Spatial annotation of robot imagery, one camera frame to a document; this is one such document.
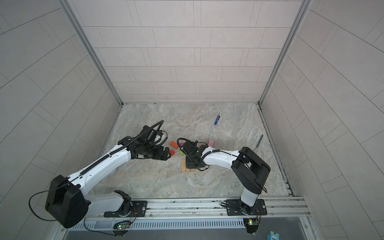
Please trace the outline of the natural wood block 31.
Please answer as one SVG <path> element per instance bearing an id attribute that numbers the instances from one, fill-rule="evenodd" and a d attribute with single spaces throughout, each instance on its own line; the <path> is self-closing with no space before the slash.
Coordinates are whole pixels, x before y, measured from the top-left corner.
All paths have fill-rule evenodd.
<path id="1" fill-rule="evenodd" d="M 181 172 L 186 172 L 187 171 L 187 167 L 186 167 L 186 160 L 185 159 L 182 159 L 181 160 Z"/>

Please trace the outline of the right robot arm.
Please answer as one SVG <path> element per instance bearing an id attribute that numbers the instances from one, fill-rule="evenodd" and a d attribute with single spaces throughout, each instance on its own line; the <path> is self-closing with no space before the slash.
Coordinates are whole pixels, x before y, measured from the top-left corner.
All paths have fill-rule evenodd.
<path id="1" fill-rule="evenodd" d="M 265 183 L 271 172 L 270 166 L 248 147 L 239 151 L 214 149 L 202 142 L 178 138 L 177 145 L 186 156 L 188 169 L 205 171 L 210 166 L 231 169 L 244 189 L 239 200 L 226 200 L 221 206 L 229 216 L 265 216 L 264 200 L 259 198 L 267 193 Z"/>

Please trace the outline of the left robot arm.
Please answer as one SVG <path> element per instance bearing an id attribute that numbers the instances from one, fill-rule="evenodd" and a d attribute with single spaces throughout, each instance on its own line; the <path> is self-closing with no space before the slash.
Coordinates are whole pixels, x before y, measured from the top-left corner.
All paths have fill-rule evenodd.
<path id="1" fill-rule="evenodd" d="M 71 228 L 85 217 L 104 214 L 106 217 L 135 216 L 131 197 L 124 191 L 91 195 L 90 191 L 107 175 L 130 160 L 167 161 L 171 157 L 163 147 L 168 135 L 161 130 L 163 121 L 144 126 L 135 137 L 127 136 L 106 154 L 83 169 L 51 181 L 45 210 L 63 227 Z"/>

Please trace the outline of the orange rectangular block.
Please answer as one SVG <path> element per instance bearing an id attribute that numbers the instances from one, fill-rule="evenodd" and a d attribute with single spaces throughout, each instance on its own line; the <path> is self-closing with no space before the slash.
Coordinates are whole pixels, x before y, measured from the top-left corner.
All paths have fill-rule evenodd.
<path id="1" fill-rule="evenodd" d="M 179 148 L 178 144 L 176 142 L 174 142 L 174 141 L 170 142 L 170 146 L 173 147 L 174 149 L 178 149 Z"/>

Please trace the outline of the blue marker pen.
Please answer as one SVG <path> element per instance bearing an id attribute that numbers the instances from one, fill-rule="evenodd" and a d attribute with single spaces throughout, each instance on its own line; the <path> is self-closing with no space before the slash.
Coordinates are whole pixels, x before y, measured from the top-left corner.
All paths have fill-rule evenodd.
<path id="1" fill-rule="evenodd" d="M 215 119 L 215 122 L 214 122 L 214 125 L 217 125 L 219 120 L 220 120 L 220 117 L 221 117 L 221 114 L 222 112 L 219 112 L 219 114 L 217 115 L 216 119 Z"/>

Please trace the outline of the dark grey pen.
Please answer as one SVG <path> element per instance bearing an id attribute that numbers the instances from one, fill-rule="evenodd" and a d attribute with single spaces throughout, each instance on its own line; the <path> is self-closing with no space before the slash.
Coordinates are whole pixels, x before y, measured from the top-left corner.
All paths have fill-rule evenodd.
<path id="1" fill-rule="evenodd" d="M 260 138 L 259 138 L 259 140 L 258 140 L 258 142 L 257 142 L 257 146 L 256 146 L 256 148 L 258 148 L 258 147 L 260 146 L 263 137 L 264 137 L 264 135 L 261 135 L 261 136 L 260 136 Z"/>

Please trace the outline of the left circuit board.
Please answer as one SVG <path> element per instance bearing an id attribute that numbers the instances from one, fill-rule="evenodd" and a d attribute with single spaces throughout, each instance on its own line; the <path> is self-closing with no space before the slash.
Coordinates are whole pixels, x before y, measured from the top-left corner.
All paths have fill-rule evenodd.
<path id="1" fill-rule="evenodd" d="M 113 230 L 114 231 L 128 231 L 131 224 L 132 224 L 132 221 L 121 221 L 121 222 L 116 223 L 113 226 Z"/>

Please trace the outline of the circuit board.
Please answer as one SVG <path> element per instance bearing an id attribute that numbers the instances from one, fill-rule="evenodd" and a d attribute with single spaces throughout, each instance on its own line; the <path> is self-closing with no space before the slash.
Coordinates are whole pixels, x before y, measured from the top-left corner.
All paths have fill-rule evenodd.
<path id="1" fill-rule="evenodd" d="M 113 230 L 114 231 L 128 231 L 131 224 L 132 224 L 132 221 L 121 221 L 121 222 L 116 223 L 113 226 Z"/>
<path id="2" fill-rule="evenodd" d="M 243 222 L 248 234 L 254 234 L 258 231 L 260 225 L 258 219 L 243 219 Z"/>

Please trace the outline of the right circuit board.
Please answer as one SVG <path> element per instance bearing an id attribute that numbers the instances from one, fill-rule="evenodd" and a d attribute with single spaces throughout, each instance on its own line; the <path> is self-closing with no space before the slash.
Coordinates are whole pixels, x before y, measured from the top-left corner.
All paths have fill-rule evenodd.
<path id="1" fill-rule="evenodd" d="M 260 225 L 258 219 L 243 219 L 243 222 L 248 234 L 254 234 L 258 231 Z"/>

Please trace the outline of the light blue object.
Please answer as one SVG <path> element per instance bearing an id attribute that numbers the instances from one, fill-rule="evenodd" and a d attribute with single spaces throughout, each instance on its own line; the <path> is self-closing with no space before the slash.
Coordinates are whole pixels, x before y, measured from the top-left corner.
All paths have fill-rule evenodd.
<path id="1" fill-rule="evenodd" d="M 267 235 L 267 240 L 280 240 L 280 235 L 278 233 L 270 231 Z"/>

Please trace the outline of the aluminium mounting rail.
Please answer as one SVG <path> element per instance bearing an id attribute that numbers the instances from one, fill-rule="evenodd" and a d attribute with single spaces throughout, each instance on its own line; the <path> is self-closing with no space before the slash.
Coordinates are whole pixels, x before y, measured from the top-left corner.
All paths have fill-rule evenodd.
<path id="1" fill-rule="evenodd" d="M 257 198 L 253 206 L 240 199 L 136 199 L 120 195 L 93 196 L 88 200 L 63 200 L 53 204 L 51 214 L 59 222 L 75 224 L 88 216 L 104 218 L 139 217 L 224 218 L 307 217 L 310 211 L 301 197 Z"/>

